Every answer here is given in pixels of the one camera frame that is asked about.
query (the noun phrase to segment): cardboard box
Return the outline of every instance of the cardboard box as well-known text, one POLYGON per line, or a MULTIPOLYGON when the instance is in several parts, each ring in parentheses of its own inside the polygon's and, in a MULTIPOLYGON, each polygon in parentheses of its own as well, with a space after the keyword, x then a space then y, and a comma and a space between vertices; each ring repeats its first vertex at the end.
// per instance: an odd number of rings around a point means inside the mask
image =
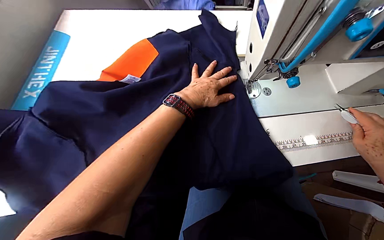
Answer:
POLYGON ((349 199, 361 199, 381 205, 355 194, 330 188, 314 182, 302 184, 302 190, 311 201, 327 232, 328 240, 384 240, 384 223, 369 214, 338 208, 313 199, 316 194, 327 194, 349 199))

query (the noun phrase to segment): blue knob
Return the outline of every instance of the blue knob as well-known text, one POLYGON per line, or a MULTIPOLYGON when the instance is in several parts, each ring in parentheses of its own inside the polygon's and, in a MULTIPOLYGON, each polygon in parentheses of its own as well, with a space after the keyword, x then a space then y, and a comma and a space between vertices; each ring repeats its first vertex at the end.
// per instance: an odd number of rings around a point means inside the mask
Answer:
POLYGON ((287 79, 287 85, 289 88, 297 88, 300 85, 300 78, 297 76, 287 79))
POLYGON ((351 42, 359 41, 370 35, 373 31, 373 24, 369 18, 363 18, 346 30, 346 36, 351 42))

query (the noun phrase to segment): right hand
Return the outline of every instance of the right hand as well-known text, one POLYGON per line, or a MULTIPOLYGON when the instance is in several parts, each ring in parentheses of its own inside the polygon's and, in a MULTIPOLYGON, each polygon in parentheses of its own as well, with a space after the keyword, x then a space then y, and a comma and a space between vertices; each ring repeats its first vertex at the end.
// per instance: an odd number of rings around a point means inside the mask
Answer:
POLYGON ((384 183, 384 118, 350 108, 359 124, 351 124, 353 145, 384 183))

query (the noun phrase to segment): measuring tape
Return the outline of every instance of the measuring tape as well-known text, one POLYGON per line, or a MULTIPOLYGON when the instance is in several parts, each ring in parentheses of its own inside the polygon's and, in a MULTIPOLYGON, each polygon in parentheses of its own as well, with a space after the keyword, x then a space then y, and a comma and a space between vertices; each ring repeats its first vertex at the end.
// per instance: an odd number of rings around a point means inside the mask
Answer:
POLYGON ((333 146, 339 144, 349 144, 352 142, 352 132, 339 132, 327 135, 315 136, 315 143, 309 144, 303 138, 277 141, 274 144, 281 152, 292 152, 306 149, 312 149, 324 146, 333 146))

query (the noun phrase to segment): small scissors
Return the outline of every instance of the small scissors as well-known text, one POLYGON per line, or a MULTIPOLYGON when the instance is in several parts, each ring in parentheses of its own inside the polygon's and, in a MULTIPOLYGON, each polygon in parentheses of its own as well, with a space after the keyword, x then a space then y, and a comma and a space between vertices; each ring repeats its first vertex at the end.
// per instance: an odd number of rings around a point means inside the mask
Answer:
POLYGON ((350 113, 348 110, 341 107, 339 104, 336 104, 336 105, 338 107, 335 107, 335 108, 340 111, 340 115, 344 118, 344 120, 353 124, 359 124, 358 120, 356 120, 356 118, 352 113, 350 113))

